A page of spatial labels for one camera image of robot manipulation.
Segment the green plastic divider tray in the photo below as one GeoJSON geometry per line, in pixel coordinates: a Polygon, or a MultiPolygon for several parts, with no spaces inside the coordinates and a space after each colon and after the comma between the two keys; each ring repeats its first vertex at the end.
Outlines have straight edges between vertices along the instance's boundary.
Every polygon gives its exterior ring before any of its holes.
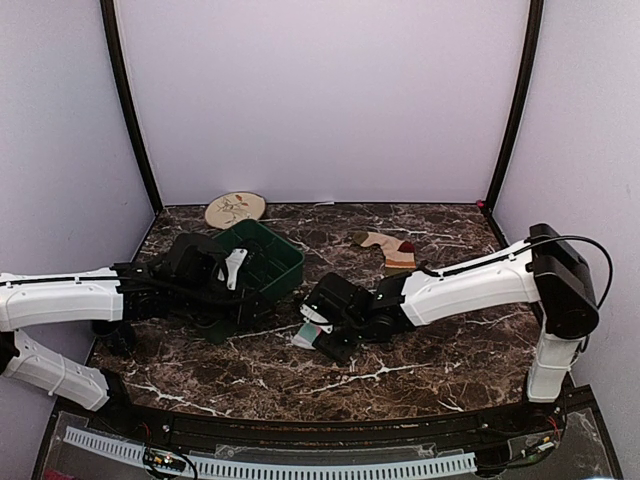
{"type": "Polygon", "coordinates": [[[234,259],[226,274],[216,273],[214,284],[240,303],[213,307],[208,318],[195,321],[195,328],[208,342],[221,344],[271,317],[276,304],[300,286],[304,254],[251,219],[216,234],[213,240],[234,259]]]}

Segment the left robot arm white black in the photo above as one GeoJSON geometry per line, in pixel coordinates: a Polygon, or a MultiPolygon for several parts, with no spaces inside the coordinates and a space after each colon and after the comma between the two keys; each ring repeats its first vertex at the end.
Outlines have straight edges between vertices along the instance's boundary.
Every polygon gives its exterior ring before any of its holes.
{"type": "Polygon", "coordinates": [[[1,276],[1,374],[100,412],[120,436],[141,427],[140,412],[121,377],[83,366],[39,344],[30,326],[90,321],[116,352],[129,353],[135,321],[184,315],[212,320],[231,307],[251,302],[257,287],[240,290],[240,269],[266,261],[257,241],[231,251],[203,234],[181,234],[170,250],[148,262],[116,263],[93,271],[1,276]]]}

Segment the pink sock with green patches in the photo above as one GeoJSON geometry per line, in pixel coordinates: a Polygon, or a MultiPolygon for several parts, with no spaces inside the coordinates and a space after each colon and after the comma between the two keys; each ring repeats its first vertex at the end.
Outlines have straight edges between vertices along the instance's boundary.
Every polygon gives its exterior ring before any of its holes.
{"type": "Polygon", "coordinates": [[[304,323],[291,339],[291,344],[305,350],[314,350],[314,341],[323,333],[323,329],[312,323],[304,323]]]}

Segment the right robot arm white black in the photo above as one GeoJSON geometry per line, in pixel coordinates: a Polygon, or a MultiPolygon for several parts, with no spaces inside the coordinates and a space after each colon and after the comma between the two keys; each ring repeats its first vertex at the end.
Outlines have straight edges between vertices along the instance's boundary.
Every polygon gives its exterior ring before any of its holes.
{"type": "Polygon", "coordinates": [[[578,235],[535,224],[527,238],[481,258],[441,269],[421,266],[380,281],[375,291],[335,273],[324,275],[300,313],[320,328],[315,349],[344,364],[363,343],[385,343],[438,320],[495,306],[528,303],[543,320],[525,400],[510,413],[521,434],[534,432],[561,394],[579,346],[599,324],[605,294],[597,295],[578,235]]]}

